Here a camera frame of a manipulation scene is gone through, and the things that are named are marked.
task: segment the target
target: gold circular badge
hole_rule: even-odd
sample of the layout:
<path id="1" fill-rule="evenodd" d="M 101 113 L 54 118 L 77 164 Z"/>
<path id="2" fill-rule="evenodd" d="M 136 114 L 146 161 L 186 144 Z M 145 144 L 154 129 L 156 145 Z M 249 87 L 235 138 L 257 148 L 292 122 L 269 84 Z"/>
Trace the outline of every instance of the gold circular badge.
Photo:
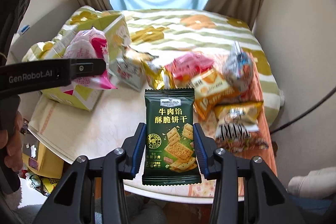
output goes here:
<path id="1" fill-rule="evenodd" d="M 161 138 L 158 134 L 149 134 L 147 136 L 147 146 L 155 149 L 161 145 Z"/>

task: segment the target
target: human hand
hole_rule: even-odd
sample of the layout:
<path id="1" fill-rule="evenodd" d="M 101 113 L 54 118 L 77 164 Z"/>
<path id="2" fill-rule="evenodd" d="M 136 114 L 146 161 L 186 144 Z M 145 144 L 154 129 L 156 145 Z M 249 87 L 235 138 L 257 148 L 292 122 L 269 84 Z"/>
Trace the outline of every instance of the human hand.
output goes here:
<path id="1" fill-rule="evenodd" d="M 7 156 L 5 157 L 5 165 L 14 172 L 21 170 L 23 166 L 20 129 L 23 125 L 23 117 L 20 112 L 16 113 L 14 120 L 14 134 L 8 140 L 7 130 L 0 130 L 0 149 L 7 146 Z"/>

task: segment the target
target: metal bolt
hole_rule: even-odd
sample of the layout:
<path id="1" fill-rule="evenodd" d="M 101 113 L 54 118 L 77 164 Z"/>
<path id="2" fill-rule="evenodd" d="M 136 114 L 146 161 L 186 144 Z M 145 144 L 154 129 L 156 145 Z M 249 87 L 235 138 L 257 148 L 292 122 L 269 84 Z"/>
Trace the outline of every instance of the metal bolt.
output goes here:
<path id="1" fill-rule="evenodd" d="M 121 155 L 122 153 L 124 153 L 124 150 L 123 150 L 122 148 L 116 148 L 116 149 L 114 150 L 114 153 L 115 153 L 116 155 Z"/>
<path id="2" fill-rule="evenodd" d="M 225 154 L 225 149 L 224 148 L 217 148 L 216 149 L 216 153 L 218 155 L 224 155 Z"/>
<path id="3" fill-rule="evenodd" d="M 259 163 L 261 163 L 261 162 L 263 161 L 263 159 L 260 158 L 259 156 L 255 156 L 255 157 L 253 157 L 253 161 L 254 161 L 255 163 L 259 164 Z"/>
<path id="4" fill-rule="evenodd" d="M 78 161 L 79 163 L 85 162 L 86 161 L 86 157 L 85 156 L 79 156 L 76 161 Z"/>

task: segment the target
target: black cable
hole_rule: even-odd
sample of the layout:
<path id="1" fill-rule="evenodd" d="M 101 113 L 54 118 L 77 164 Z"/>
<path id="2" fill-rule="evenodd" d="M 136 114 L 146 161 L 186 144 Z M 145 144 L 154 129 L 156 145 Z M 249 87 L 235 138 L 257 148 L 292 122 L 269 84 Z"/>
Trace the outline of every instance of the black cable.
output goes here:
<path id="1" fill-rule="evenodd" d="M 295 119 L 293 119 L 293 120 L 291 120 L 289 122 L 286 122 L 284 125 L 276 128 L 275 130 L 271 130 L 270 134 L 273 134 L 275 132 L 283 130 L 284 128 L 289 127 L 291 124 L 293 124 L 293 123 L 297 122 L 298 120 L 302 119 L 304 116 L 308 115 L 310 112 L 314 111 L 320 105 L 322 105 L 326 100 L 328 100 L 331 96 L 333 96 L 335 92 L 336 92 L 336 86 L 325 97 L 323 97 L 318 103 L 316 103 L 315 105 L 313 105 L 310 109 L 308 109 L 307 111 L 303 112 L 301 115 L 297 116 Z"/>

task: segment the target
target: green snack package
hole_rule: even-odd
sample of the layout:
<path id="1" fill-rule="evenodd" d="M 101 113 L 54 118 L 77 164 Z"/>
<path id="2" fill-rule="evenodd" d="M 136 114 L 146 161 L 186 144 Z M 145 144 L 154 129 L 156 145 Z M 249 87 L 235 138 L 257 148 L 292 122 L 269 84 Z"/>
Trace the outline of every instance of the green snack package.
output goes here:
<path id="1" fill-rule="evenodd" d="M 145 90 L 144 185 L 201 183 L 193 135 L 194 89 Z"/>

